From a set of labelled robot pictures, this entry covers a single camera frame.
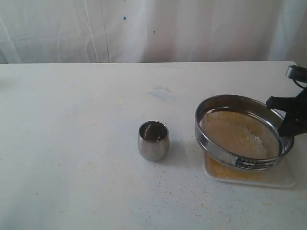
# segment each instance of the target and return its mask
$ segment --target stainless steel cup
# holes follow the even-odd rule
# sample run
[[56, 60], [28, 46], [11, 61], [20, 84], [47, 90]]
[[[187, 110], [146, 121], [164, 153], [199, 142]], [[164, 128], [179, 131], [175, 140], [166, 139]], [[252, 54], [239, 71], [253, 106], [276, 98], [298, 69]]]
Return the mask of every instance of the stainless steel cup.
[[167, 127], [159, 121], [147, 121], [141, 125], [138, 137], [138, 149], [148, 161], [161, 160], [169, 150]]

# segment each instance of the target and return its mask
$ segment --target cup rim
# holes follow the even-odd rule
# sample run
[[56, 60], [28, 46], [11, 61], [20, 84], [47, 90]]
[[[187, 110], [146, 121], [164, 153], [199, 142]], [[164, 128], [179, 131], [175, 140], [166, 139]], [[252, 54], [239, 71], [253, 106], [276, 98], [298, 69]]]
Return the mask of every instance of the cup rim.
[[[145, 139], [141, 136], [141, 128], [142, 128], [144, 125], [147, 125], [147, 124], [149, 124], [149, 123], [158, 123], [158, 124], [162, 125], [162, 126], [166, 129], [166, 135], [165, 135], [165, 137], [162, 138], [162, 139], [159, 140], [159, 141], [145, 140]], [[160, 121], [156, 121], [156, 120], [146, 121], [146, 122], [144, 122], [143, 124], [141, 124], [141, 126], [140, 126], [140, 128], [139, 128], [139, 137], [140, 137], [142, 140], [144, 140], [144, 141], [146, 141], [146, 142], [149, 142], [149, 143], [159, 143], [159, 142], [165, 140], [165, 139], [168, 137], [168, 128], [167, 128], [167, 126], [166, 126], [165, 124], [163, 124], [163, 123], [160, 122]]]

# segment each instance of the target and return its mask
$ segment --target white curtain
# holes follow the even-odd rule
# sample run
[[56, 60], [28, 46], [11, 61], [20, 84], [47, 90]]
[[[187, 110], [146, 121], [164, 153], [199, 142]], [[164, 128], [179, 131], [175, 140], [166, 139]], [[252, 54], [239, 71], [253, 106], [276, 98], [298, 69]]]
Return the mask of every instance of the white curtain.
[[0, 0], [0, 63], [294, 60], [307, 0]]

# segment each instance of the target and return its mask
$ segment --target sieve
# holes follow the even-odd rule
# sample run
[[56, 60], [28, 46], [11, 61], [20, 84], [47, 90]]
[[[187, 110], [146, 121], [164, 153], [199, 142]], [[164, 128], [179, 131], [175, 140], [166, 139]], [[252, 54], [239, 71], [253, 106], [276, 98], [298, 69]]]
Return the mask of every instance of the sieve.
[[[278, 154], [272, 158], [257, 159], [237, 155], [214, 143], [201, 128], [204, 116], [218, 112], [230, 111], [252, 117], [265, 125], [278, 142]], [[291, 150], [294, 137], [280, 137], [278, 128], [283, 117], [275, 110], [251, 98], [238, 95], [218, 95], [210, 97], [199, 104], [195, 112], [195, 136], [200, 146], [218, 162], [241, 169], [265, 170], [278, 164]]]

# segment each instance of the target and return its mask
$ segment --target white tray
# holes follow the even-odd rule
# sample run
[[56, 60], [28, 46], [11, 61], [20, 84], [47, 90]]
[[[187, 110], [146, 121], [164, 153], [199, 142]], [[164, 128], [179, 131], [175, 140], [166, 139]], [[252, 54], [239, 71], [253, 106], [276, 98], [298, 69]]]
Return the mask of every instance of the white tray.
[[291, 188], [295, 185], [294, 176], [287, 159], [265, 171], [245, 172], [240, 169], [224, 166], [212, 158], [210, 159], [210, 156], [205, 153], [202, 167], [207, 176], [222, 182], [278, 188]]

